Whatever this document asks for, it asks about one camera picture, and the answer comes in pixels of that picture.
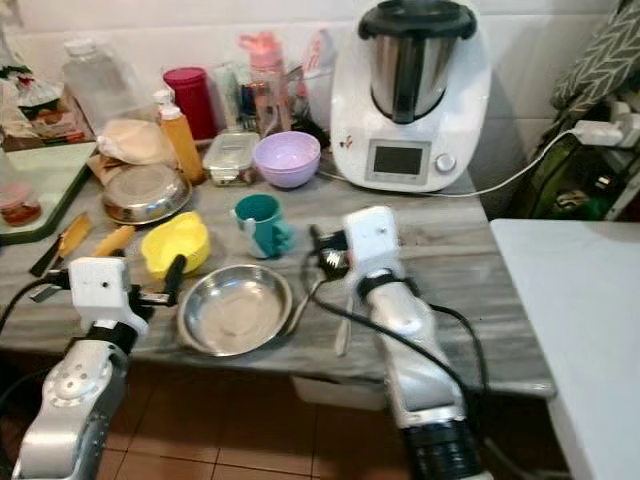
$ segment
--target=black lid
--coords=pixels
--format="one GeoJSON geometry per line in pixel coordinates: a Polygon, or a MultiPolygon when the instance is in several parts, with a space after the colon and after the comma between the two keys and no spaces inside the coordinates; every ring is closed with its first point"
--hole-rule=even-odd
{"type": "Polygon", "coordinates": [[[369,10],[358,27],[360,38],[376,35],[397,38],[461,37],[476,31],[473,12],[448,0],[388,0],[369,10]]]}

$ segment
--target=purple bowl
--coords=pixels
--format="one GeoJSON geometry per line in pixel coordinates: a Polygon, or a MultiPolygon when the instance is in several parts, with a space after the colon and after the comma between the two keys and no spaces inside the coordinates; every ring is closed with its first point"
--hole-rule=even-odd
{"type": "Polygon", "coordinates": [[[306,171],[308,164],[317,163],[320,142],[302,132],[282,132],[270,135],[256,145],[253,161],[261,171],[306,171]]]}
{"type": "Polygon", "coordinates": [[[294,172],[274,172],[273,170],[265,169],[260,164],[256,163],[258,171],[262,177],[271,185],[280,188],[296,188],[304,185],[311,180],[313,175],[316,173],[318,165],[320,165],[320,155],[318,155],[312,162],[307,163],[304,168],[294,172]]]}

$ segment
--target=orange bottle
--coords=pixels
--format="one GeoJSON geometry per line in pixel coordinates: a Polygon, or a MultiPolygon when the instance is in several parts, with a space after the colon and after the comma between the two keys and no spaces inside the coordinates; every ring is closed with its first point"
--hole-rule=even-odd
{"type": "Polygon", "coordinates": [[[180,169],[192,185],[198,185],[205,180],[200,154],[196,150],[193,135],[185,117],[179,107],[168,106],[160,110],[160,126],[171,142],[180,169]]]}

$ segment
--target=stainless steel bowl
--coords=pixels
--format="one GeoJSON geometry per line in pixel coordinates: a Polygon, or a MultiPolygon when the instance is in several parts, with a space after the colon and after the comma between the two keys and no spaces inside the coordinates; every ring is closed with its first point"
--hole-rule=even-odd
{"type": "Polygon", "coordinates": [[[186,294],[178,332],[187,345],[216,357],[247,353],[282,330],[291,312],[291,288],[258,265],[234,265],[210,273],[186,294]]]}
{"type": "Polygon", "coordinates": [[[113,177],[102,203],[114,222],[145,225],[178,212],[191,198],[191,191],[189,181],[166,165],[142,165],[113,177]]]}

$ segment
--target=white table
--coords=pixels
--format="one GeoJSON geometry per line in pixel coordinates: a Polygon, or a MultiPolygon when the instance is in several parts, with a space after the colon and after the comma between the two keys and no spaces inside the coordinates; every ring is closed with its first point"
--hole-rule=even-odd
{"type": "Polygon", "coordinates": [[[640,225],[491,224],[558,390],[576,479],[640,478],[640,225]]]}

